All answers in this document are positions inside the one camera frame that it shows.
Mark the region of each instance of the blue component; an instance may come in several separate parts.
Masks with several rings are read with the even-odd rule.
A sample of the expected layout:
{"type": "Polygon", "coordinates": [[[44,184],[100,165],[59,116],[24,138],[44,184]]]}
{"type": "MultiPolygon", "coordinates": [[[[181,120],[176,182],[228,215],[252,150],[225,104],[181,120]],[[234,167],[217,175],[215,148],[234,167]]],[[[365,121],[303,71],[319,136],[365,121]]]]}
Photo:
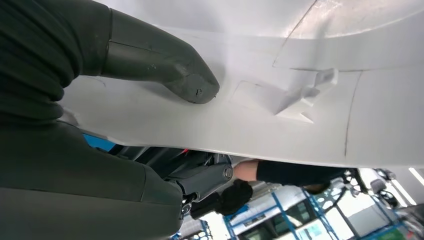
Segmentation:
{"type": "Polygon", "coordinates": [[[104,139],[87,135],[87,134],[83,134],[83,135],[88,145],[90,145],[92,148],[100,148],[109,152],[115,146],[115,143],[111,141],[104,140],[104,139]]]}
{"type": "Polygon", "coordinates": [[[295,227],[293,226],[292,222],[289,220],[289,217],[287,216],[286,211],[284,211],[284,208],[281,205],[280,201],[278,200],[277,195],[274,192],[272,192],[271,195],[274,198],[274,201],[277,204],[277,207],[281,211],[282,218],[284,219],[285,223],[287,224],[288,229],[290,229],[290,232],[293,234],[294,239],[300,240],[298,234],[296,233],[295,227]]]}
{"type": "Polygon", "coordinates": [[[243,205],[239,210],[237,210],[234,214],[226,215],[225,217],[228,219],[231,219],[233,216],[237,216],[239,214],[242,214],[244,212],[247,212],[249,210],[248,205],[243,205]]]}
{"type": "Polygon", "coordinates": [[[309,200],[313,210],[315,211],[315,215],[319,220],[321,221],[322,225],[324,226],[325,230],[327,231],[328,235],[332,240],[340,240],[337,236],[336,232],[334,231],[333,227],[331,227],[330,222],[326,218],[326,214],[323,212],[322,208],[318,204],[317,200],[314,196],[310,195],[305,191],[305,189],[302,188],[302,192],[305,195],[305,197],[309,200]]]}

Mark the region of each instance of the white plastic panel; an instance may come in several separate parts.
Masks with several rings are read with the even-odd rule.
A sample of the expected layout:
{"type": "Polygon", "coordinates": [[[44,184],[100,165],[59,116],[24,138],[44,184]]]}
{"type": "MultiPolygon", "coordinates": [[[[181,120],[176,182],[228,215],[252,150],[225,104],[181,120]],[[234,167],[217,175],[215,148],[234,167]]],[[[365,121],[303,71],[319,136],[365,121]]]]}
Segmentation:
{"type": "Polygon", "coordinates": [[[97,0],[158,27],[257,37],[289,35],[315,0],[97,0]]]}
{"type": "Polygon", "coordinates": [[[353,99],[346,160],[423,166],[423,90],[422,65],[364,72],[353,99]]]}
{"type": "Polygon", "coordinates": [[[361,34],[317,39],[290,38],[275,61],[278,68],[361,71],[424,63],[424,12],[361,34]]]}
{"type": "Polygon", "coordinates": [[[397,68],[424,62],[424,31],[420,27],[424,2],[99,2],[190,43],[209,65],[221,89],[210,103],[195,105],[155,83],[80,77],[65,90],[60,104],[84,131],[123,145],[200,149],[275,161],[331,166],[424,165],[418,158],[424,152],[411,147],[424,134],[419,128],[422,109],[418,101],[422,74],[420,67],[413,74],[397,68]],[[362,70],[395,67],[390,73],[365,71],[354,97],[362,70]],[[332,68],[340,71],[337,81],[316,100],[310,101],[313,94],[304,95],[306,103],[313,104],[293,112],[306,119],[279,115],[284,104],[276,102],[286,102],[281,94],[313,85],[318,72],[312,70],[332,68]],[[383,84],[387,79],[390,85],[383,84]],[[414,87],[405,86],[406,82],[414,87]],[[256,98],[246,94],[249,90],[238,92],[242,84],[266,90],[256,98]],[[355,103],[350,112],[352,99],[355,103]],[[408,99],[415,101],[406,112],[408,99]],[[406,123],[411,127],[404,129],[406,123]],[[396,129],[392,133],[399,134],[404,143],[386,139],[385,126],[396,129]],[[404,156],[401,161],[395,159],[400,155],[404,156]]]}

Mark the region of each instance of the blue metal frame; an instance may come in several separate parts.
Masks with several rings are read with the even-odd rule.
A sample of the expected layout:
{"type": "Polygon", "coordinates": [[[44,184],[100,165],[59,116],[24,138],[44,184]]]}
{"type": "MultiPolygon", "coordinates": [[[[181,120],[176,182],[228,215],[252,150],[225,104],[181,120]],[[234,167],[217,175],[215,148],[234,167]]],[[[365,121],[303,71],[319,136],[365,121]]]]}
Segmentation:
{"type": "Polygon", "coordinates": [[[370,195],[371,199],[374,201],[375,205],[377,205],[378,209],[383,213],[383,215],[387,218],[388,222],[390,224],[394,224],[393,219],[387,214],[387,212],[384,210],[384,208],[381,206],[380,201],[376,199],[375,196],[370,195]]]}
{"type": "Polygon", "coordinates": [[[281,205],[280,201],[278,200],[277,195],[275,194],[275,192],[272,192],[271,195],[274,198],[274,201],[277,204],[277,207],[281,211],[282,218],[287,223],[288,229],[290,229],[290,232],[293,234],[293,236],[296,240],[300,240],[298,234],[296,233],[295,227],[293,226],[292,222],[287,217],[287,213],[286,213],[286,211],[284,211],[283,206],[281,205]]]}
{"type": "Polygon", "coordinates": [[[207,240],[213,240],[214,238],[212,237],[212,233],[211,233],[211,230],[209,229],[208,222],[207,221],[200,220],[200,223],[201,223],[201,228],[203,229],[203,232],[204,232],[204,234],[206,236],[206,239],[207,240]]]}
{"type": "Polygon", "coordinates": [[[229,233],[229,239],[231,240],[237,240],[237,236],[234,233],[233,227],[231,226],[231,223],[226,219],[225,216],[222,217],[226,226],[226,229],[228,230],[229,233]]]}
{"type": "Polygon", "coordinates": [[[303,188],[302,188],[302,192],[305,195],[305,197],[309,200],[310,204],[312,205],[312,208],[315,211],[315,215],[319,218],[319,220],[321,221],[322,225],[324,226],[325,230],[327,231],[331,239],[340,240],[336,232],[334,231],[333,227],[331,226],[330,222],[326,218],[326,214],[323,212],[322,208],[318,204],[315,197],[307,193],[303,188]]]}
{"type": "Polygon", "coordinates": [[[393,212],[394,216],[395,216],[395,220],[393,221],[392,218],[390,218],[390,216],[387,214],[387,212],[384,210],[381,201],[374,195],[370,195],[371,199],[374,201],[375,205],[377,205],[378,209],[380,209],[381,212],[383,212],[384,216],[388,219],[389,223],[391,225],[395,225],[395,224],[400,224],[402,227],[404,227],[407,231],[409,231],[408,227],[405,225],[404,222],[400,221],[400,217],[398,215],[398,213],[396,212],[396,209],[392,209],[391,211],[393,212]]]}
{"type": "Polygon", "coordinates": [[[239,214],[242,214],[244,212],[247,212],[249,210],[248,205],[243,205],[239,210],[237,210],[234,214],[226,215],[225,217],[228,219],[231,219],[233,216],[237,216],[239,214]]]}

